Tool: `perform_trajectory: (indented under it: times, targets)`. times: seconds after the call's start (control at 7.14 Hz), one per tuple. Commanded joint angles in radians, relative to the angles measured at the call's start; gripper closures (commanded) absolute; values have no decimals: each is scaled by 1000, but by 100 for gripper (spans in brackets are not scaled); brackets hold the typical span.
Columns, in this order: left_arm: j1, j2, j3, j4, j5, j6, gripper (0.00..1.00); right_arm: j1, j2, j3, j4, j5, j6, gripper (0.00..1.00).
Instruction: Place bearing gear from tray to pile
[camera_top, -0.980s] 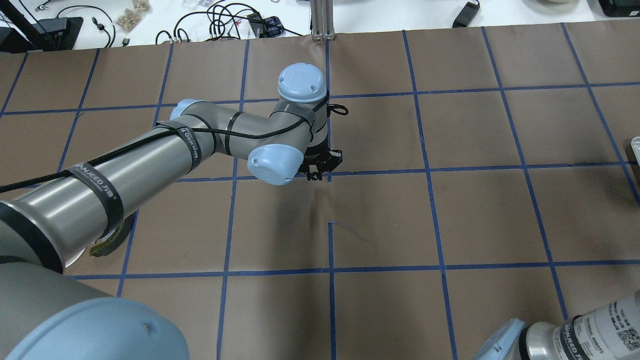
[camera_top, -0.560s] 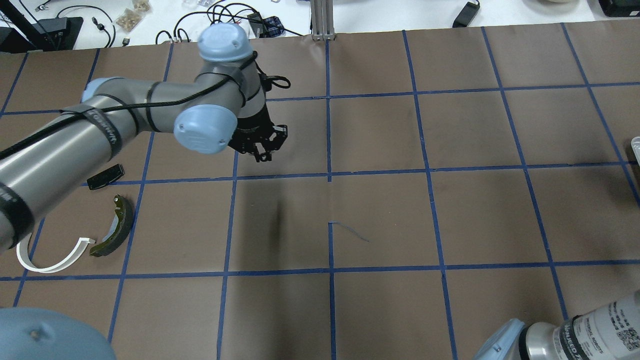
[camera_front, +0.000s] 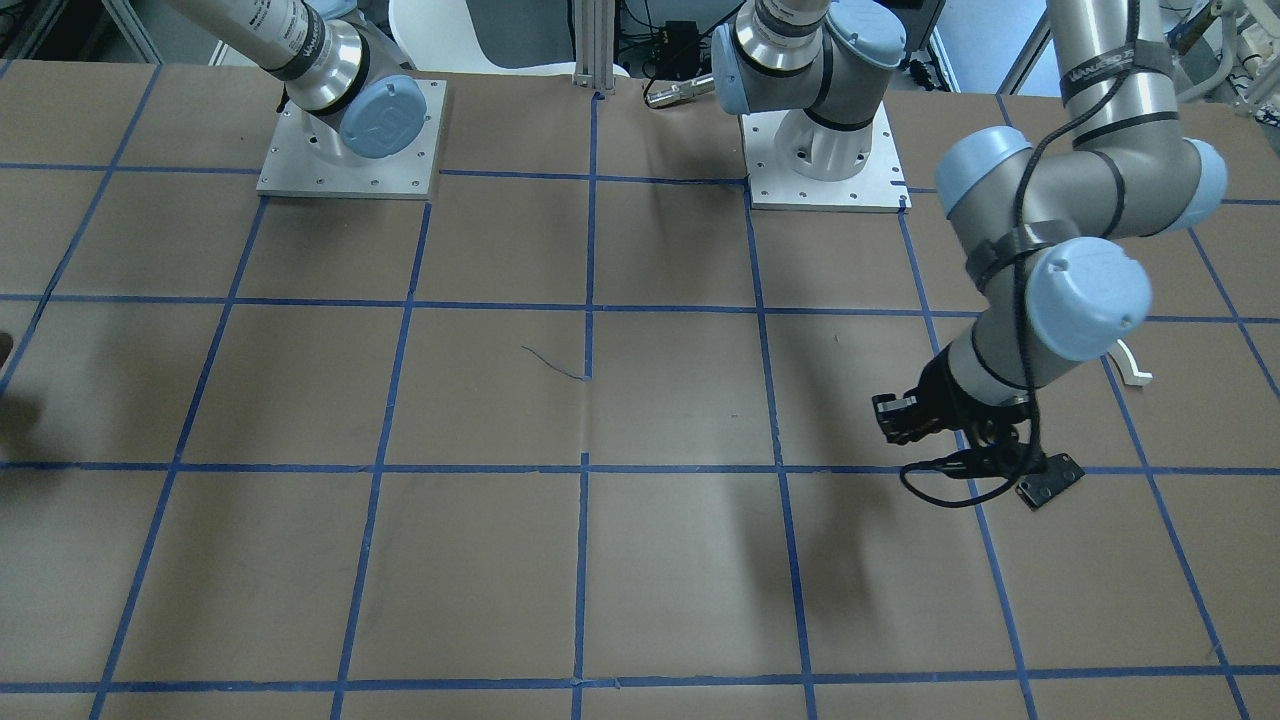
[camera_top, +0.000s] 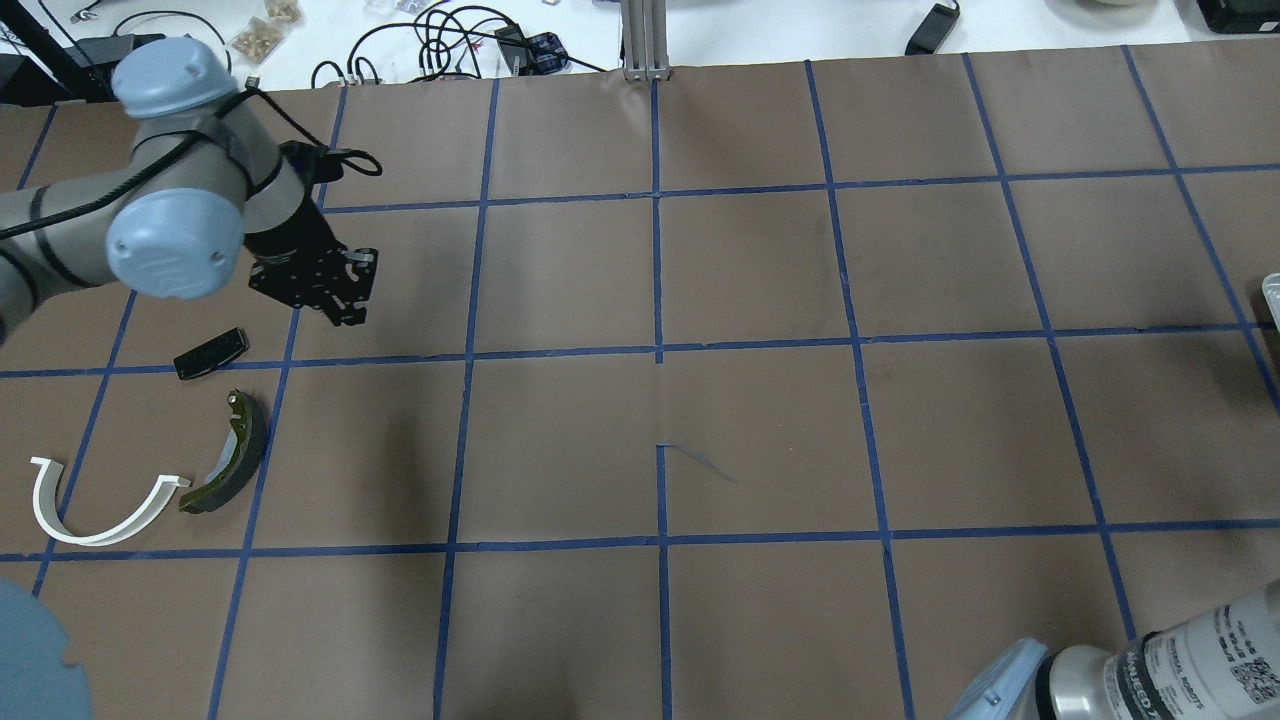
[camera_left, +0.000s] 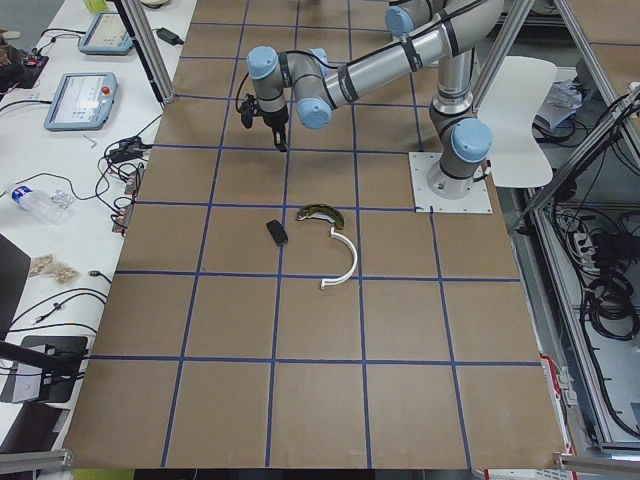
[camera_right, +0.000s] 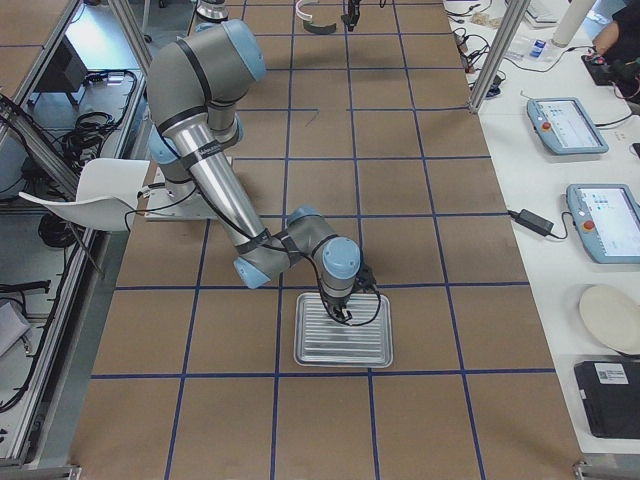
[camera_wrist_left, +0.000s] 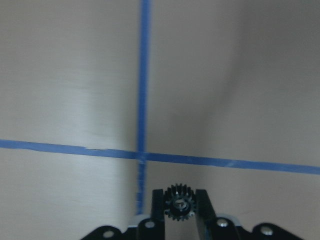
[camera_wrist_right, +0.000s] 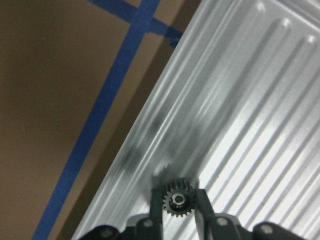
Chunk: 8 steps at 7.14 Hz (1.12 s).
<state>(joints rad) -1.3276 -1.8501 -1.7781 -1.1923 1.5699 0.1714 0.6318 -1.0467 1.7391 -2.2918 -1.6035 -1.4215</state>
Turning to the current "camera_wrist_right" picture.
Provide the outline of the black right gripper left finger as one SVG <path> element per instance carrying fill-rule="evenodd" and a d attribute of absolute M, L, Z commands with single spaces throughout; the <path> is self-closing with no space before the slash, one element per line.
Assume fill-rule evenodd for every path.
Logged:
<path fill-rule="evenodd" d="M 149 216 L 152 220 L 152 239 L 163 239 L 163 190 L 153 188 L 151 190 Z"/>

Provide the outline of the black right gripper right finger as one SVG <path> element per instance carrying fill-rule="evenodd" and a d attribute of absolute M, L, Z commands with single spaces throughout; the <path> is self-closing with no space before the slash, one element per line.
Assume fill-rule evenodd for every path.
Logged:
<path fill-rule="evenodd" d="M 217 240 L 216 216 L 204 189 L 195 190 L 195 225 L 200 240 Z"/>

